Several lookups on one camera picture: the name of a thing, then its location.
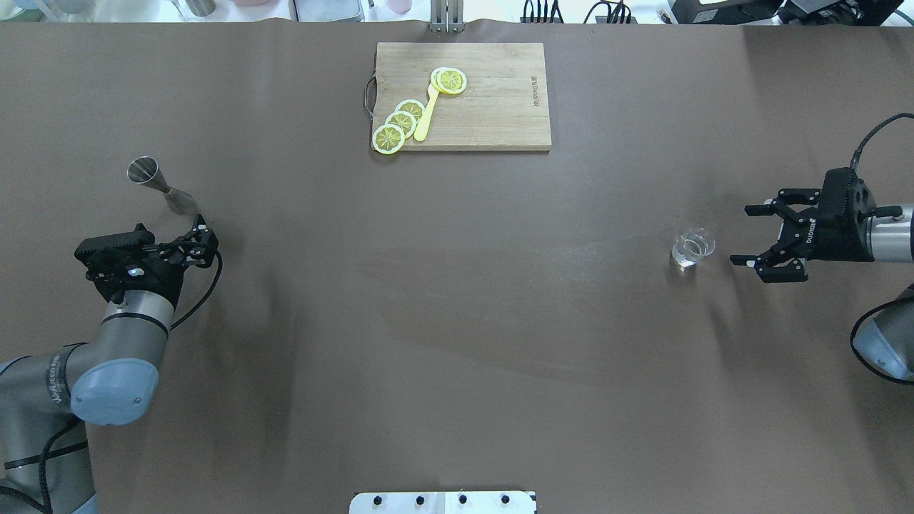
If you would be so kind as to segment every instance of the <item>black device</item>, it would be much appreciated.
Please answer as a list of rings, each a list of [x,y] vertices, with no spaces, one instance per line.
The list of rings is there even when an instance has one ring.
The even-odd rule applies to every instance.
[[[155,244],[155,236],[138,223],[132,232],[90,238],[73,252],[86,266],[86,279],[95,284],[106,302],[120,304],[124,292],[142,289],[177,306],[184,270],[208,268],[219,245],[216,234],[197,215],[194,226],[170,244]]]
[[[902,0],[788,0],[778,12],[791,25],[853,25],[878,27]]]
[[[681,25],[740,25],[774,17],[782,0],[675,0],[673,17]]]
[[[599,25],[601,23],[612,25],[612,18],[610,16],[596,16],[593,19],[594,19],[594,21],[597,22],[597,25]],[[621,25],[621,24],[638,25],[638,18],[636,18],[634,16],[626,16],[622,21],[617,21],[615,24],[616,25]]]
[[[797,211],[791,206],[808,206]],[[749,216],[783,220],[778,242],[759,255],[730,255],[764,283],[804,282],[806,262],[914,262],[910,217],[914,206],[877,207],[863,179],[849,167],[825,174],[820,189],[781,189],[745,208]]]

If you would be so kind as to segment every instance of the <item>black cable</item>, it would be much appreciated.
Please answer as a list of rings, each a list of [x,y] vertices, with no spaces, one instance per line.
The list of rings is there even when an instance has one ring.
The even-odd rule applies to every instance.
[[[587,15],[584,16],[583,23],[587,23],[587,20],[590,19],[590,15],[593,14],[593,10],[596,9],[597,7],[599,7],[600,5],[606,5],[606,19],[609,20],[610,13],[612,12],[612,4],[610,2],[607,2],[606,0],[600,0],[599,2],[597,2],[596,4],[594,4],[593,6],[590,7],[590,11],[588,11]]]
[[[860,355],[860,352],[858,352],[857,349],[854,348],[854,338],[856,337],[857,330],[860,329],[860,326],[864,324],[864,322],[866,321],[867,318],[869,318],[870,316],[876,314],[877,312],[879,312],[883,309],[887,309],[891,306],[898,305],[898,304],[904,304],[906,302],[914,302],[914,296],[908,296],[906,298],[896,298],[896,299],[892,300],[891,302],[885,302],[882,305],[873,307],[872,309],[867,311],[866,314],[860,316],[860,318],[857,319],[857,322],[854,323],[854,329],[851,330],[851,351],[854,352],[854,356],[857,357],[857,360],[859,360],[861,364],[866,366],[867,369],[869,369],[870,371],[875,373],[879,378],[895,382],[896,384],[914,385],[914,380],[896,379],[895,377],[890,377],[887,374],[883,373],[882,371],[876,369],[869,362],[866,362],[866,359],[864,359],[863,356]]]
[[[869,131],[869,134],[867,134],[866,137],[863,138],[863,141],[860,142],[860,146],[858,146],[857,149],[854,151],[854,156],[851,157],[851,166],[850,166],[851,170],[856,171],[857,165],[860,164],[860,155],[863,154],[863,147],[866,146],[867,143],[869,143],[869,140],[874,135],[876,135],[877,132],[882,130],[883,127],[885,127],[889,123],[894,122],[895,120],[900,120],[901,118],[914,119],[914,114],[912,114],[910,112],[899,112],[898,114],[892,116],[891,118],[888,118],[884,122],[876,125],[876,127],[874,127],[873,130]]]
[[[549,16],[549,23],[556,22],[556,14],[558,14],[558,22],[565,23],[565,19],[562,18],[562,11],[558,8],[558,0],[552,2],[552,14]]]
[[[28,359],[29,357],[31,357],[31,356],[30,356],[30,355],[24,355],[24,356],[20,357],[19,359],[11,360],[11,361],[7,362],[7,363],[6,363],[6,367],[3,368],[3,369],[0,369],[0,375],[3,375],[4,373],[6,373],[6,370],[9,369],[10,366],[16,364],[18,361],[20,361],[20,360],[22,360],[22,359]]]
[[[895,14],[901,16],[902,18],[904,18],[905,21],[907,21],[907,22],[910,23],[912,26],[914,26],[914,18],[912,18],[912,17],[906,15],[904,12],[899,11],[899,10],[897,10],[897,9],[896,9],[896,11],[895,11]]]
[[[32,497],[20,491],[19,489],[13,489],[12,487],[0,487],[0,495],[22,500],[23,503],[27,504],[32,509],[35,509],[38,512],[46,512],[44,505],[36,502]]]
[[[196,246],[199,246],[201,248],[206,248],[207,250],[210,250],[216,254],[216,274],[213,275],[213,282],[210,283],[209,289],[207,289],[207,291],[203,294],[203,296],[200,297],[200,299],[197,301],[197,303],[194,304],[194,306],[191,307],[189,311],[187,311],[183,316],[179,317],[178,320],[175,321],[171,325],[171,329],[174,330],[174,329],[178,328],[182,323],[187,321],[187,319],[189,317],[191,317],[197,311],[198,308],[203,306],[203,304],[209,299],[209,296],[211,294],[213,294],[213,290],[216,289],[216,284],[219,282],[219,276],[222,274],[222,253],[220,253],[219,249],[216,248],[215,246],[205,244],[202,242],[195,242],[195,241],[179,241],[179,242],[174,242],[174,243],[167,243],[165,246],[169,246],[169,247],[180,247],[180,246],[195,246],[196,247]]]
[[[48,489],[48,455],[51,453],[51,446],[60,437],[63,437],[63,434],[73,430],[81,421],[80,418],[71,416],[66,426],[56,434],[51,435],[50,439],[45,443],[45,449],[41,452],[41,460],[38,461],[38,486],[41,487],[41,499],[45,503],[46,514],[54,514],[54,509],[51,507],[51,493]]]
[[[606,23],[622,23],[619,16],[622,16],[622,13],[624,13],[624,12],[625,12],[625,3],[622,0],[619,0],[619,4],[616,5],[616,8],[612,9],[612,14],[611,14],[612,21],[610,21],[609,18],[606,18]]]

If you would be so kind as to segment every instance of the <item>metal jigger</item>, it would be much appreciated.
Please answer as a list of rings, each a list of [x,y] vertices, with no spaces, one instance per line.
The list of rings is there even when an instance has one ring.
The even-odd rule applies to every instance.
[[[194,197],[180,189],[168,186],[155,159],[145,156],[134,159],[127,167],[127,177],[134,184],[161,191],[165,195],[168,208],[175,214],[200,214],[200,207]]]
[[[216,10],[215,0],[186,0],[187,7],[196,17],[206,17]]]

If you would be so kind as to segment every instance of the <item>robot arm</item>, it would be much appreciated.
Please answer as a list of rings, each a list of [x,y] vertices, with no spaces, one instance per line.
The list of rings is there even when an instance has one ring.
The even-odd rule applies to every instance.
[[[873,128],[854,151],[850,167],[826,173],[821,189],[781,189],[761,205],[746,206],[749,216],[779,216],[781,233],[764,253],[731,255],[730,261],[752,268],[764,283],[805,282],[806,262],[813,259],[914,262],[914,205],[877,207],[856,173],[870,138],[901,118],[914,114],[896,114]],[[793,205],[808,207],[796,211]],[[857,320],[851,349],[879,377],[914,385],[914,284]]]
[[[221,271],[218,239],[200,216],[185,236],[154,240],[142,224],[85,240],[76,257],[109,302],[97,339],[0,364],[0,512],[97,512],[85,422],[121,425],[143,416],[169,331],[202,304],[172,323],[184,271],[218,259],[207,296]]]

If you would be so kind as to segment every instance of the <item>brown table surface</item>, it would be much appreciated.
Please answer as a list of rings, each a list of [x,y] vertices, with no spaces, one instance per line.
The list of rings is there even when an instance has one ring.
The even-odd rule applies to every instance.
[[[0,27],[3,360],[94,337],[84,237],[188,221],[226,271],[153,408],[90,431],[103,512],[347,512],[356,491],[535,490],[543,513],[902,512],[914,390],[847,336],[914,268],[762,284],[742,207],[819,187],[914,103],[914,30],[477,22]],[[367,146],[378,41],[543,41],[548,154]],[[861,175],[914,200],[909,122]],[[694,273],[675,234],[717,233]],[[183,306],[206,288],[191,271]]]

